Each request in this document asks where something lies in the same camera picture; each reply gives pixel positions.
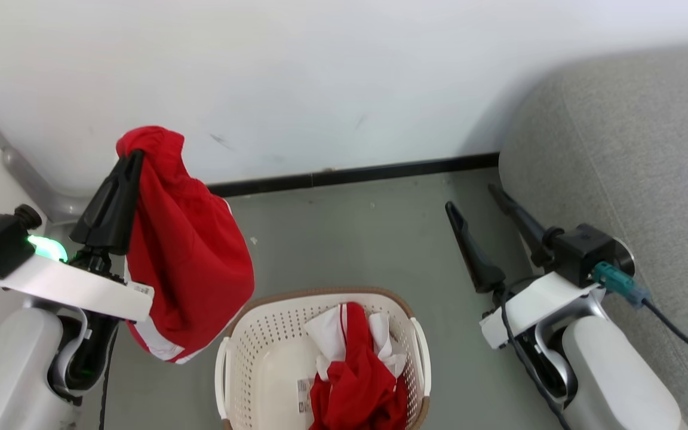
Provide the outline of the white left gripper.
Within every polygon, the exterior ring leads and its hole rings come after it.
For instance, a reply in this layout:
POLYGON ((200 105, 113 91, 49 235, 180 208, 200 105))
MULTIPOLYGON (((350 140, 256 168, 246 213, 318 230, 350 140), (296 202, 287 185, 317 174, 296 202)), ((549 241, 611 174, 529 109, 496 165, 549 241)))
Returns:
MULTIPOLYGON (((107 248, 112 255, 128 253, 145 153, 132 150, 120 157, 79 218, 69 239, 90 248, 107 248)), ((155 292, 135 281, 124 283, 68 266, 65 248, 43 236, 30 236, 36 248, 0 287, 57 304, 129 321, 145 321, 155 292)))

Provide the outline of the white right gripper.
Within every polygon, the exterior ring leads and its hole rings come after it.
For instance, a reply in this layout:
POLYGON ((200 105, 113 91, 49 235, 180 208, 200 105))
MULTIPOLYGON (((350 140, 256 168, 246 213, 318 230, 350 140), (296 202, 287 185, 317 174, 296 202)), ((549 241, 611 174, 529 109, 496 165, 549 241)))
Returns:
MULTIPOLYGON (((552 268, 554 255, 543 244, 546 229, 514 201, 501 187, 488 185, 489 193, 500 211, 509 217, 530 250, 530 261, 537 268, 552 268)), ((469 231, 469 223, 453 202, 445 204, 445 211, 457 245, 478 294, 488 294, 503 287, 505 273, 486 255, 469 231)), ((505 312, 512 335, 518 337, 540 323, 554 323, 563 318, 596 315, 607 319, 601 307, 604 291, 600 285, 579 288, 557 273, 549 273, 533 281, 480 321, 480 329, 486 342, 493 349, 502 348, 509 341, 502 314, 505 312)))

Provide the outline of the red shorts with white trim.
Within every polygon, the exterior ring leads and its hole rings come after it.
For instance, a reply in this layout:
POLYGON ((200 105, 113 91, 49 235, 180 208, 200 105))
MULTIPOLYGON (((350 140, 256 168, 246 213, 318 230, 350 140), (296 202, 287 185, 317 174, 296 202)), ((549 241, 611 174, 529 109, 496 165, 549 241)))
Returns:
POLYGON ((147 319, 128 326, 145 351, 174 364, 210 346, 256 288, 231 207, 188 173, 183 145, 161 126, 128 131, 116 145, 118 155, 144 155, 126 267, 153 289, 147 319))

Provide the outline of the white perforated plastic laundry basket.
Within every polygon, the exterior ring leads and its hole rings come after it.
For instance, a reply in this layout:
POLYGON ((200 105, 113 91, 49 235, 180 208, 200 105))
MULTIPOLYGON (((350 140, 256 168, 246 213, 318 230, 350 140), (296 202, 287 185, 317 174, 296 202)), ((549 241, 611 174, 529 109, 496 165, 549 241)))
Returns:
POLYGON ((226 331, 215 362, 214 390, 224 430, 309 430, 298 414, 297 381, 315 376, 319 353, 304 325, 345 302, 389 316, 393 340, 407 351, 406 430, 420 430, 429 413, 431 354, 421 324, 398 294, 376 287, 295 291, 249 302, 226 331))

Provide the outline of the grey corner trim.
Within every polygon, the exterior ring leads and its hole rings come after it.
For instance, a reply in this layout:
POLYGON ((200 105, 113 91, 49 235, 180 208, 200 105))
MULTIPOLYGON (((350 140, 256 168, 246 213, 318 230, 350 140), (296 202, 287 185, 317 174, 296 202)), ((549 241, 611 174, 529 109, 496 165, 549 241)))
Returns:
POLYGON ((72 195, 58 191, 0 132, 2 164, 54 224, 76 222, 92 199, 92 195, 72 195))

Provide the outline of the black baseboard strip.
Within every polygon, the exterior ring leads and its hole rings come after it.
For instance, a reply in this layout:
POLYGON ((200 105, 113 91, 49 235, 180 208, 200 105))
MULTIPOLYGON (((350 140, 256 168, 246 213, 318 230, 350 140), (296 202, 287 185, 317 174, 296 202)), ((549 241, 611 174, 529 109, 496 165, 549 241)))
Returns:
POLYGON ((306 174, 268 177, 244 182, 212 183, 208 190, 221 198, 234 198, 253 194, 294 191, 318 187, 346 185, 347 183, 376 182, 419 175, 453 173, 499 166, 499 152, 434 159, 403 164, 383 164, 368 168, 324 170, 306 174))

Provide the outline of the grey fabric sofa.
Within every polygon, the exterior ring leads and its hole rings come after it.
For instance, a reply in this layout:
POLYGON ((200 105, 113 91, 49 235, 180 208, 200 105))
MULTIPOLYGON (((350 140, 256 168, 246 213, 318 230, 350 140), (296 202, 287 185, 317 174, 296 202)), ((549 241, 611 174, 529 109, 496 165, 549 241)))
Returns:
POLYGON ((502 186, 536 220, 622 240, 639 285, 688 335, 688 47, 549 74, 500 150, 502 186))

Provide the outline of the red and white garment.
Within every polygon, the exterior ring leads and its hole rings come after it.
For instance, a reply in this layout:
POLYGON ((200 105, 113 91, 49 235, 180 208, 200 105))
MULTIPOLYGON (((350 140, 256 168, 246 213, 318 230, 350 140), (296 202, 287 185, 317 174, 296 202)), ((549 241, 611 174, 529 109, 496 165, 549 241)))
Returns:
POLYGON ((304 325, 319 349, 309 391, 309 430, 406 430, 407 351, 392 339, 389 316, 356 302, 336 305, 304 325))

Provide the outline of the white barcode sticker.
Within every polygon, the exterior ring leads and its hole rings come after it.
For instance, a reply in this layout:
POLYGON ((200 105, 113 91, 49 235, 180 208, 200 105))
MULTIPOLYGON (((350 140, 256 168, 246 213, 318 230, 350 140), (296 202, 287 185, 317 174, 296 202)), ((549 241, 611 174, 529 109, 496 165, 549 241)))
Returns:
POLYGON ((297 410, 298 414, 312 414, 311 389, 316 379, 305 378, 297 381, 297 410))

